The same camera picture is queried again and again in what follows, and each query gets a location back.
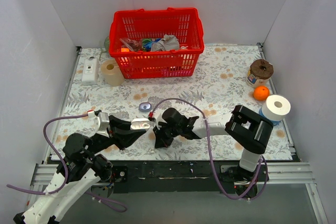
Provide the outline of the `white earbud charging case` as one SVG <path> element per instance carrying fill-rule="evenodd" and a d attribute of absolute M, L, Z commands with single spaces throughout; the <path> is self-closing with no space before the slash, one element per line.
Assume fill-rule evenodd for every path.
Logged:
<path fill-rule="evenodd" d="M 147 118 L 137 118 L 131 121 L 130 129 L 132 130 L 148 130 L 151 127 L 150 120 Z"/>

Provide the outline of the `purple earbud charging case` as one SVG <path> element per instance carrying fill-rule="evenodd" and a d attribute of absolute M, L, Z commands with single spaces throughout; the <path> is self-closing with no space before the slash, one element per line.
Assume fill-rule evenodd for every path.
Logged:
<path fill-rule="evenodd" d="M 152 110 L 152 104 L 149 102 L 143 102 L 139 104 L 139 110 L 142 112 L 149 112 Z"/>

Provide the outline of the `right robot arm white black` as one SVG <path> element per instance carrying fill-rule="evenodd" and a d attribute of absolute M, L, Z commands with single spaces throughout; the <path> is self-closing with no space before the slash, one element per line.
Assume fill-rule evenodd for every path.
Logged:
<path fill-rule="evenodd" d="M 198 140 L 207 136 L 229 135 L 243 147 L 237 167 L 229 168 L 222 177 L 235 182 L 249 181 L 257 174 L 257 164 L 265 153 L 273 123 L 243 105 L 231 114 L 186 117 L 175 108 L 168 108 L 155 120 L 155 148 L 169 147 L 174 138 L 182 136 Z"/>

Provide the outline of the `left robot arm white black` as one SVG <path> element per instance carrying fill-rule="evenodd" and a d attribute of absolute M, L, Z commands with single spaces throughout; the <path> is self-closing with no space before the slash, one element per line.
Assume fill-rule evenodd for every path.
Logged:
<path fill-rule="evenodd" d="M 100 152 L 112 145 L 121 150 L 131 146 L 148 131 L 150 121 L 145 118 L 124 121 L 100 110 L 89 110 L 82 117 L 94 119 L 95 134 L 69 135 L 62 149 L 64 155 L 50 144 L 61 163 L 44 191 L 26 191 L 38 199 L 28 210 L 15 215 L 15 223 L 60 223 L 83 194 L 92 195 L 90 188 L 94 184 L 113 186 L 125 179 L 127 170 L 114 167 Z"/>

